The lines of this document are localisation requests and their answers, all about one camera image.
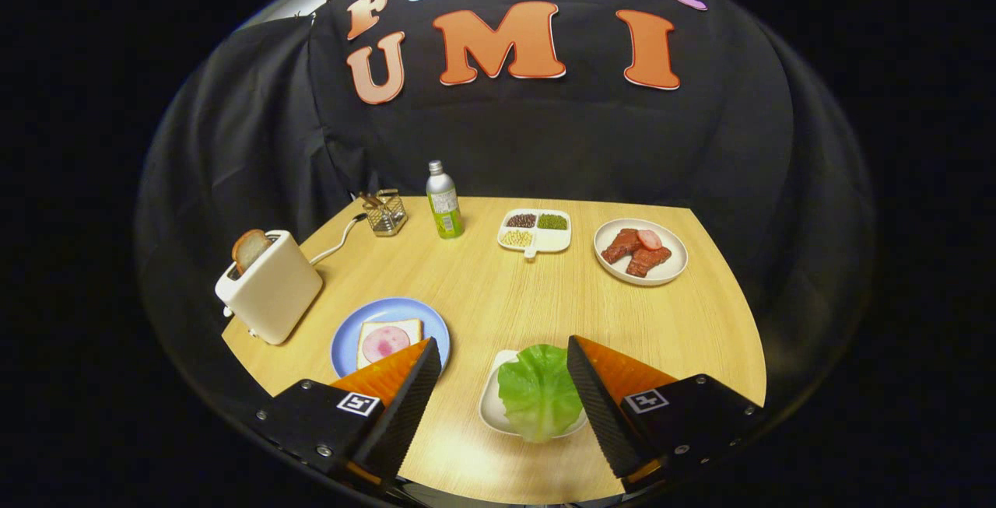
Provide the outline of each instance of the metal utensil holder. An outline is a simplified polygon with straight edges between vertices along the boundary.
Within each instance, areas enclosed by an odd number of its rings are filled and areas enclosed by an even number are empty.
[[[394,236],[405,222],[409,220],[409,215],[405,213],[405,204],[402,197],[398,195],[398,189],[381,189],[374,195],[383,205],[373,206],[363,203],[363,211],[366,211],[366,220],[370,221],[370,228],[376,236]]]

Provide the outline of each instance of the wooden table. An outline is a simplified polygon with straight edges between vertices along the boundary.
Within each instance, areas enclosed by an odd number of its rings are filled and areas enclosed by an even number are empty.
[[[366,222],[317,264],[324,287],[283,345],[252,338],[233,319],[223,337],[270,394],[303,377],[331,383],[328,358],[338,325],[387,296],[428,303],[451,332],[451,356],[426,406],[399,475],[471,498],[518,504],[562,503],[623,493],[591,424],[545,444],[526,444],[481,422],[477,401],[501,349],[539,342],[565,346],[570,335],[658,367],[674,377],[710,373],[762,405],[767,384],[761,339],[740,287],[712,239],[688,209],[616,203],[460,197],[466,232],[442,240],[426,196],[405,197],[408,224],[378,238]],[[495,241],[513,208],[563,210],[572,241],[527,262]],[[306,257],[338,244],[362,212],[345,207],[301,243]],[[612,277],[594,256],[594,232],[614,218],[642,218],[682,238],[688,266],[675,281],[637,287]]]

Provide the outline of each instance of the lettuce leaf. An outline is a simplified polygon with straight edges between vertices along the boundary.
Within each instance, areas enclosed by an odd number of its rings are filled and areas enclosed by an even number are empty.
[[[580,415],[580,397],[566,370],[566,349],[533,345],[518,362],[498,367],[498,398],[505,417],[527,442],[563,434]]]

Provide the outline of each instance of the aluminum bottle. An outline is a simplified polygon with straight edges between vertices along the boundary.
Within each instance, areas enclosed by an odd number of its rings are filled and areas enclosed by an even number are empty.
[[[430,199],[430,209],[433,210],[439,237],[448,240],[462,234],[463,221],[460,219],[460,205],[456,201],[456,186],[453,178],[442,171],[442,162],[439,160],[430,162],[426,195]]]

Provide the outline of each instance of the white toaster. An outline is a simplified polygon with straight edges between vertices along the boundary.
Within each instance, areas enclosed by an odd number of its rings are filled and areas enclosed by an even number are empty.
[[[270,345],[280,345],[321,289],[321,277],[290,232],[270,230],[273,244],[246,272],[235,263],[214,285],[214,294],[242,323]]]

